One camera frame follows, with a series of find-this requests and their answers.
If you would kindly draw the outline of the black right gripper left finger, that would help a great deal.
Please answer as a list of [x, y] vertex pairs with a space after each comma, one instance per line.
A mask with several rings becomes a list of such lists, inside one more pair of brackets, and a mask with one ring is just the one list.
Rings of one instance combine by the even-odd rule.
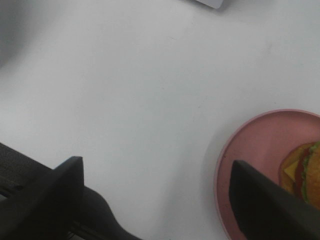
[[73, 156], [0, 203], [2, 240], [65, 240], [84, 192], [83, 159]]

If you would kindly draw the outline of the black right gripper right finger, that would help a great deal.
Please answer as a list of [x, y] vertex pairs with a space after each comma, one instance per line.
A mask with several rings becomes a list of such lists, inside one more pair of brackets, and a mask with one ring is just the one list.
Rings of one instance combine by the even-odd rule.
[[320, 212], [273, 183], [250, 164], [235, 160], [229, 201], [248, 240], [318, 240]]

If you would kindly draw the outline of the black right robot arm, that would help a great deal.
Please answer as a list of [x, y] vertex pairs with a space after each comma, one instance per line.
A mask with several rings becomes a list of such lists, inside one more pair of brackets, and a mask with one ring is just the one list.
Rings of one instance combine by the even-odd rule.
[[[108, 203], [84, 185], [83, 159], [58, 167], [0, 147], [0, 237], [3, 240], [132, 240]], [[289, 195], [243, 160], [233, 162], [229, 201], [248, 240], [317, 240], [320, 212]]]

